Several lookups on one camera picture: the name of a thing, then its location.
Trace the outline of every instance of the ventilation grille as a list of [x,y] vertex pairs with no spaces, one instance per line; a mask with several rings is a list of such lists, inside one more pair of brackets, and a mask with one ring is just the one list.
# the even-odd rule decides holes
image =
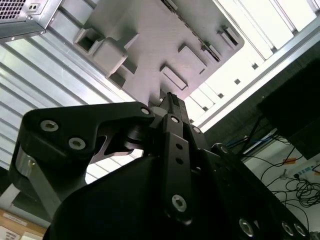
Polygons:
[[26,0],[0,0],[0,20],[19,17]]

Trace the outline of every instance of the tangled cables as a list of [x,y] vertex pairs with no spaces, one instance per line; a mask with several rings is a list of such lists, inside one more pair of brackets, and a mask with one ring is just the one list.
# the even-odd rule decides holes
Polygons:
[[[300,205],[304,208],[310,208],[316,204],[320,204],[320,183],[309,182],[304,178],[288,178],[288,181],[285,184],[286,191],[272,191],[274,194],[285,193],[285,201],[287,203],[289,201],[298,201]],[[288,199],[288,193],[295,192],[295,199]]]

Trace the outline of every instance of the black robotic arm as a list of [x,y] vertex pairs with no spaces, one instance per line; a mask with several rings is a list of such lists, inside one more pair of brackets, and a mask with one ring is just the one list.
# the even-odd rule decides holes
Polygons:
[[[86,184],[90,163],[134,149],[143,156]],[[28,112],[9,176],[52,218],[45,240],[309,239],[226,146],[208,146],[171,93],[152,109],[130,102]]]

